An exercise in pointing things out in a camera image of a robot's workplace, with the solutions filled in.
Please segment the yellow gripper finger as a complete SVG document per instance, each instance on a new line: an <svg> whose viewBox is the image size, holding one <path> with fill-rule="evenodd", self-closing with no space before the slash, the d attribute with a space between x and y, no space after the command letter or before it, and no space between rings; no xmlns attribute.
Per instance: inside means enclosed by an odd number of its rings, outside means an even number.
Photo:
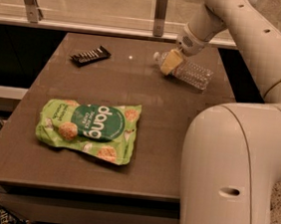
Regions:
<svg viewBox="0 0 281 224"><path fill-rule="evenodd" d="M165 52L162 54L160 70L164 75L170 74L183 61L184 58L179 49L171 49L169 52Z"/></svg>

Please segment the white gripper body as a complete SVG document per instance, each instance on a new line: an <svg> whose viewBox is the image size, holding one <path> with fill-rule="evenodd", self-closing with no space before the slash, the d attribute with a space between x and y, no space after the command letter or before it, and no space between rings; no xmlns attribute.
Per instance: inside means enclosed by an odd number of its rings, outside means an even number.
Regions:
<svg viewBox="0 0 281 224"><path fill-rule="evenodd" d="M176 45L185 56L198 54L209 42L209 32L202 28L186 23L176 37Z"/></svg>

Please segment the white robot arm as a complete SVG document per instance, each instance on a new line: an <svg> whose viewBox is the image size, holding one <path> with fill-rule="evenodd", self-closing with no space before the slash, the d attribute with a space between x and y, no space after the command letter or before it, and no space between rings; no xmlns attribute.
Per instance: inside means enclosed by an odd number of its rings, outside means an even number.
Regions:
<svg viewBox="0 0 281 224"><path fill-rule="evenodd" d="M186 56L228 30L255 81L260 104L201 112L182 148L179 224L270 224L271 190L281 181L281 32L255 0L203 0L177 35Z"/></svg>

